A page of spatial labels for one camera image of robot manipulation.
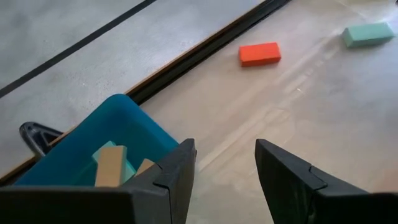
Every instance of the blue bin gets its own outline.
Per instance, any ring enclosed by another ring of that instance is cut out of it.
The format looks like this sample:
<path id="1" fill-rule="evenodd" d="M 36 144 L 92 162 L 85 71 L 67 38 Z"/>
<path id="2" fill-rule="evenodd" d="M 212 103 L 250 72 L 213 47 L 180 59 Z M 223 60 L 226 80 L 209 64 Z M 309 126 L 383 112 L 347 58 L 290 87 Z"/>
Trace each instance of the blue bin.
<path id="1" fill-rule="evenodd" d="M 126 146 L 136 169 L 145 158 L 157 162 L 178 145 L 128 96 L 113 95 L 14 185 L 94 186 L 92 155 L 108 141 Z"/>

